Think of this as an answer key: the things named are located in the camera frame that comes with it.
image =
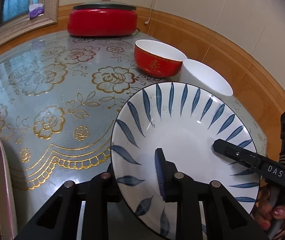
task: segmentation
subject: white plate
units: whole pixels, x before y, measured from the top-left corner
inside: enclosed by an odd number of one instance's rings
[[[4,147],[0,140],[0,232],[3,240],[12,240],[17,235],[17,219],[13,200],[9,167]]]
[[[155,149],[194,180],[220,181],[251,212],[260,177],[212,150],[222,138],[256,152],[241,120],[221,100],[184,83],[140,90],[121,109],[111,138],[111,161],[122,195],[149,228],[169,239],[176,234],[176,203],[159,192]]]

